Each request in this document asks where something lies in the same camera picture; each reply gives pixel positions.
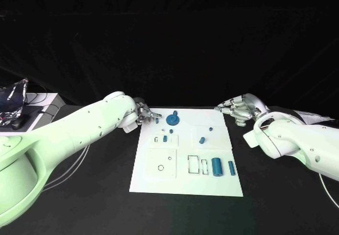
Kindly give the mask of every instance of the blue object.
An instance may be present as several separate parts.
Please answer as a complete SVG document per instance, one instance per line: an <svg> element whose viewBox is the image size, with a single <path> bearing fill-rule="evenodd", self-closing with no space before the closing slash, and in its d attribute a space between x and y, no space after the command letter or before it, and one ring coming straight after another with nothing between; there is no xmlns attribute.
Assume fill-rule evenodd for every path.
<svg viewBox="0 0 339 235"><path fill-rule="evenodd" d="M203 143L203 142L204 142L204 137L202 137L202 138L200 138L200 141L199 141L199 143Z"/></svg>
<svg viewBox="0 0 339 235"><path fill-rule="evenodd" d="M176 126L178 124L178 116L177 116L177 111L173 112L173 114L170 114L165 118L165 123L170 126Z"/></svg>
<svg viewBox="0 0 339 235"><path fill-rule="evenodd" d="M229 166L230 175L235 175L235 167L232 161L227 162L227 166Z"/></svg>
<svg viewBox="0 0 339 235"><path fill-rule="evenodd" d="M220 159L212 158L212 169L213 169L213 176L222 176L222 168L220 168Z"/></svg>

